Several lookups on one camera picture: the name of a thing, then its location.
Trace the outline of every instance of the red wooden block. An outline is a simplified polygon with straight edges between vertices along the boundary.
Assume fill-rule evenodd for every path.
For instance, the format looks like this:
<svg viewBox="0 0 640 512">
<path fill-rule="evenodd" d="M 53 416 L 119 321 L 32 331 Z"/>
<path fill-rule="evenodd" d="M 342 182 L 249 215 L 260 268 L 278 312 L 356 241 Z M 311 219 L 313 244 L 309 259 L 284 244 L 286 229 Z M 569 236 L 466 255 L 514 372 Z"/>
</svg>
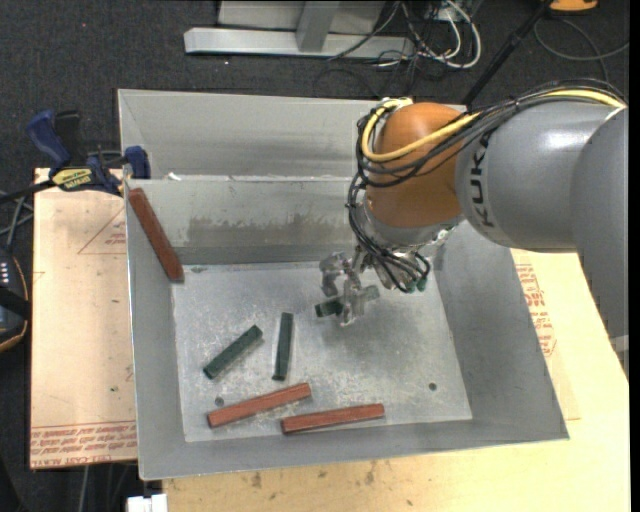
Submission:
<svg viewBox="0 0 640 512">
<path fill-rule="evenodd" d="M 356 421 L 373 420 L 383 416 L 384 406 L 382 404 L 357 405 L 344 409 L 289 416 L 280 421 L 280 426 L 283 434 L 294 434 Z"/>
<path fill-rule="evenodd" d="M 141 188 L 129 192 L 129 204 L 136 213 L 151 247 L 155 251 L 160 264 L 171 281 L 184 281 L 184 270 L 178 256 L 171 246 L 162 225 L 156 217 L 149 199 Z"/>
<path fill-rule="evenodd" d="M 244 402 L 240 402 L 217 411 L 209 413 L 209 426 L 211 428 L 226 425 L 232 421 L 238 421 L 259 412 L 268 411 L 275 407 L 285 405 L 311 396 L 311 387 L 306 382 L 283 388 L 273 393 L 257 396 Z"/>
</svg>

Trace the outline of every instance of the cardboard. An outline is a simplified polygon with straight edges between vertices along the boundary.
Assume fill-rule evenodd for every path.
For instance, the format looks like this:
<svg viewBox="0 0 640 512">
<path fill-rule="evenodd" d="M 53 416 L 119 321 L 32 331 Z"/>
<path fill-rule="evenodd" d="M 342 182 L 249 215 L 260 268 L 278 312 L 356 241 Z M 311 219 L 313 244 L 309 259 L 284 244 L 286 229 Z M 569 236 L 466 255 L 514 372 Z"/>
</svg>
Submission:
<svg viewBox="0 0 640 512">
<path fill-rule="evenodd" d="M 125 240 L 122 198 L 35 196 L 31 469 L 137 456 Z"/>
</svg>

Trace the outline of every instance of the wooden block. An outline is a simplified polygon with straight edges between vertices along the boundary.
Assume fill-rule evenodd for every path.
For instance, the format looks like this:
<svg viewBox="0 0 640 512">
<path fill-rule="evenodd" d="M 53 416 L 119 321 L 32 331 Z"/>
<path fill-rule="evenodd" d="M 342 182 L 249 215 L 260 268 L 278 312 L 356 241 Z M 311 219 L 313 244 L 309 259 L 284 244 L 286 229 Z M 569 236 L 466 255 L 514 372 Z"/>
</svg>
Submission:
<svg viewBox="0 0 640 512">
<path fill-rule="evenodd" d="M 224 407 L 209 413 L 209 426 L 211 428 L 226 425 L 232 421 L 238 421 L 259 412 L 268 411 L 275 407 L 285 405 L 297 400 L 302 400 L 311 396 L 311 387 L 306 382 L 296 384 L 288 388 L 274 391 L 266 395 L 257 396 L 244 402 L 240 402 L 229 407 Z"/>
<path fill-rule="evenodd" d="M 294 434 L 317 428 L 332 427 L 356 421 L 373 420 L 384 416 L 384 406 L 382 404 L 357 405 L 344 409 L 333 409 L 331 411 L 314 412 L 311 414 L 301 414 L 299 416 L 289 416 L 280 421 L 283 434 Z"/>
<path fill-rule="evenodd" d="M 280 317 L 280 334 L 278 336 L 278 352 L 273 380 L 285 380 L 289 370 L 291 355 L 291 338 L 293 337 L 293 314 L 282 313 Z"/>
<path fill-rule="evenodd" d="M 147 235 L 151 247 L 153 247 L 153 250 L 158 256 L 167 277 L 171 281 L 183 282 L 184 270 L 182 269 L 182 264 L 171 246 L 164 229 L 162 229 L 162 225 L 158 217 L 156 217 L 144 190 L 141 188 L 131 190 L 129 192 L 129 204 L 131 204 L 133 211 L 136 213 L 142 229 Z"/>
</svg>

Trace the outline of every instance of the green block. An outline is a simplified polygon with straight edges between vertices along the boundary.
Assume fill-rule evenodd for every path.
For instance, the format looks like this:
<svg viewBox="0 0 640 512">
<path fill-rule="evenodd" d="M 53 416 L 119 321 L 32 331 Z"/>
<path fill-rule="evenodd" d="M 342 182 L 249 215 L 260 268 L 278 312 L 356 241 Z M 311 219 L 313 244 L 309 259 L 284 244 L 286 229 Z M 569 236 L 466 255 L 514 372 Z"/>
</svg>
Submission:
<svg viewBox="0 0 640 512">
<path fill-rule="evenodd" d="M 205 375 L 210 379 L 214 379 L 260 339 L 262 339 L 262 331 L 257 325 L 254 325 L 204 367 Z"/>
</svg>

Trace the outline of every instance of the blue clamp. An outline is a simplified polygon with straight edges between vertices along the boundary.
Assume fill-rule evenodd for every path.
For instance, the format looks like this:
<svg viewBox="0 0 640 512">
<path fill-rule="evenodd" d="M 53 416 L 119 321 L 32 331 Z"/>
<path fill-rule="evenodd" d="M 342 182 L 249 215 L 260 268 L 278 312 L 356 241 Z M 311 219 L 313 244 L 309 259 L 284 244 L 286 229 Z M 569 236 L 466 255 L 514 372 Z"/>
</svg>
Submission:
<svg viewBox="0 0 640 512">
<path fill-rule="evenodd" d="M 117 162 L 103 162 L 101 158 L 90 156 L 84 166 L 69 166 L 71 155 L 54 129 L 54 114 L 44 110 L 31 119 L 27 125 L 27 135 L 35 146 L 53 160 L 49 180 L 62 190 L 96 190 L 108 194 L 122 195 L 122 180 L 111 174 L 109 165 L 129 163 L 133 177 L 149 179 L 151 168 L 146 152 L 140 146 L 126 149 L 124 157 Z"/>
</svg>

